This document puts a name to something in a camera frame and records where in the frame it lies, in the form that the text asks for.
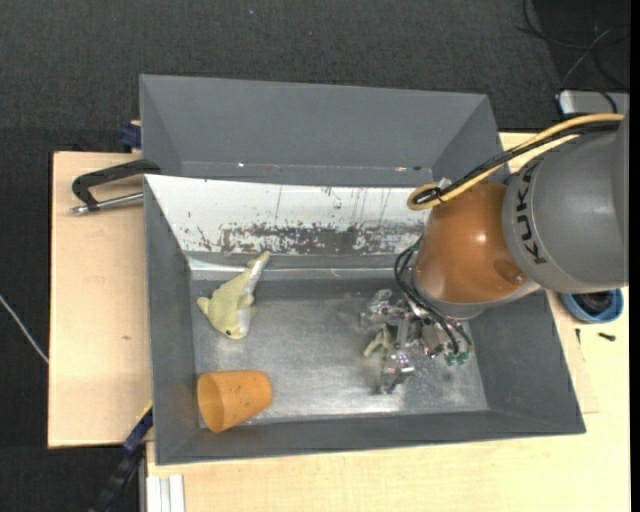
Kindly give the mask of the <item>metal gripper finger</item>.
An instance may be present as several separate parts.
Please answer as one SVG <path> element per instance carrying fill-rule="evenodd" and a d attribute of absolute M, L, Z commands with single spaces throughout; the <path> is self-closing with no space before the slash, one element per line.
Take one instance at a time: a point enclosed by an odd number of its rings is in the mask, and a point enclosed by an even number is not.
<path fill-rule="evenodd" d="M 406 314 L 406 300 L 396 296 L 391 289 L 378 290 L 360 313 L 359 325 L 363 329 L 397 326 Z"/>
<path fill-rule="evenodd" d="M 394 351 L 382 357 L 376 391 L 391 394 L 416 374 L 416 368 L 405 351 Z"/>

